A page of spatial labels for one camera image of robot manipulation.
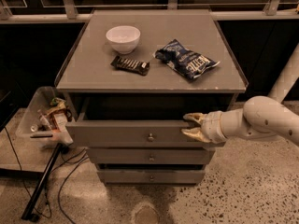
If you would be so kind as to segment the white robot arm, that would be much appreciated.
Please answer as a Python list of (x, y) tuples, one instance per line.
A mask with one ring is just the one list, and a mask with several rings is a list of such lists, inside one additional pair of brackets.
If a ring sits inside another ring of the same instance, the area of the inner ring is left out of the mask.
[(282, 103), (298, 78), (299, 45), (268, 96), (254, 96), (236, 110), (186, 114), (183, 118), (198, 126), (181, 131), (205, 143), (223, 143), (231, 137), (263, 142), (282, 137), (298, 146), (299, 116)]

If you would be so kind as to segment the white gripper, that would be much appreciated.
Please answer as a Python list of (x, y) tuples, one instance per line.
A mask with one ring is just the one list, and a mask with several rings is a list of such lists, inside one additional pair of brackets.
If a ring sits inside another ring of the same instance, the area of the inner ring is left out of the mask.
[(219, 144), (227, 141), (221, 130), (221, 111), (203, 113), (188, 113), (183, 116), (185, 120), (201, 125), (191, 129), (182, 129), (182, 133), (188, 137), (204, 143)]

